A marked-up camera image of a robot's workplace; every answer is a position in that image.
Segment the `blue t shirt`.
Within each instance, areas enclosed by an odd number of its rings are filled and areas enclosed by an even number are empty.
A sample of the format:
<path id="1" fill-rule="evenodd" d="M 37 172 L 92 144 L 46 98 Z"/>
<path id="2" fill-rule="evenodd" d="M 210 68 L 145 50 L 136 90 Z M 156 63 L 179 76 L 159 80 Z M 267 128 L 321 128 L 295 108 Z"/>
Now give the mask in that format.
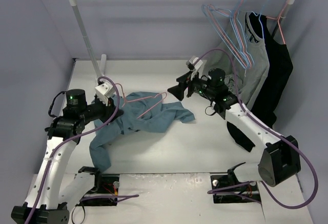
<path id="1" fill-rule="evenodd" d="M 165 133 L 173 121 L 189 123 L 195 120 L 194 114 L 177 101 L 163 103 L 162 94 L 154 92 L 131 92 L 126 97 L 120 97 L 115 105 L 124 111 L 119 118 L 97 130 L 90 142 L 89 152 L 93 166 L 100 171 L 111 167 L 109 153 L 105 145 L 115 141 L 120 135 L 128 135 L 136 131 L 150 133 Z"/>

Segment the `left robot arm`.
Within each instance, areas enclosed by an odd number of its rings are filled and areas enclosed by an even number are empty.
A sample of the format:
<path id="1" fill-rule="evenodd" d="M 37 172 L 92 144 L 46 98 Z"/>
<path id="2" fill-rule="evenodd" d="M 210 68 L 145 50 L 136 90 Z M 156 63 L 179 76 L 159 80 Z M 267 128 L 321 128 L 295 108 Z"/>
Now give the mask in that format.
<path id="1" fill-rule="evenodd" d="M 70 212 L 87 192 L 96 193 L 103 183 L 97 168 L 83 166 L 63 190 L 60 188 L 72 152 L 87 124 L 101 120 L 107 125 L 123 114 L 119 110 L 117 88 L 102 83 L 95 87 L 94 102 L 87 104 L 83 89 L 63 92 L 66 106 L 47 130 L 47 148 L 33 188 L 22 206 L 13 207 L 16 223 L 68 223 Z"/>

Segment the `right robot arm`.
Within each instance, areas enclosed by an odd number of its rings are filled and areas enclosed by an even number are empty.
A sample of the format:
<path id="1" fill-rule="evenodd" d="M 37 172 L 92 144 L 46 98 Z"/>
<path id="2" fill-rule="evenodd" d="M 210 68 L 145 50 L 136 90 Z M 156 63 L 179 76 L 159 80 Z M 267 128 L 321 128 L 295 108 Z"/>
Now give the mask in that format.
<path id="1" fill-rule="evenodd" d="M 263 181 L 274 187 L 300 169 L 300 155 L 296 151 L 297 140 L 275 134 L 266 124 L 254 117 L 247 107 L 238 101 L 224 83 L 225 72 L 214 68 L 207 79 L 202 79 L 192 71 L 177 78 L 177 85 L 168 92 L 179 101 L 184 97 L 198 94 L 210 101 L 211 108 L 224 120 L 233 124 L 261 151 L 253 163 L 242 162 L 228 169 L 227 183 L 232 189 L 239 189 L 247 181 Z"/>

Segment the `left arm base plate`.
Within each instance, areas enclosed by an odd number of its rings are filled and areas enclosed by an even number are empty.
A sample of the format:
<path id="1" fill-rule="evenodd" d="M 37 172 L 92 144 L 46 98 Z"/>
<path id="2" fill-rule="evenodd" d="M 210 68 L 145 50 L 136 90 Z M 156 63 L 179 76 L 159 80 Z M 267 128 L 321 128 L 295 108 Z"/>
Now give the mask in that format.
<path id="1" fill-rule="evenodd" d="M 83 166 L 78 173 L 89 173 L 95 176 L 95 185 L 89 190 L 84 198 L 91 196 L 114 196 L 118 195 L 119 174 L 102 174 L 99 169 Z M 118 198 L 97 198 L 84 200 L 77 204 L 82 207 L 113 207 L 117 206 Z"/>

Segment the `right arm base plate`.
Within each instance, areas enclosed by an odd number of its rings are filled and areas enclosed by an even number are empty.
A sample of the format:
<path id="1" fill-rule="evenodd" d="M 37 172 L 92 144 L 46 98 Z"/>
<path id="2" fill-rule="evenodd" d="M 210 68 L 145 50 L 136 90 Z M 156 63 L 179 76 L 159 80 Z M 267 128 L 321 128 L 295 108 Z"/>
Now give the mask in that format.
<path id="1" fill-rule="evenodd" d="M 237 164 L 227 170 L 223 174 L 211 174 L 211 195 L 214 204 L 228 203 L 250 203 L 255 202 L 261 204 L 261 197 L 258 185 L 255 182 L 241 183 L 234 171 L 245 162 Z"/>

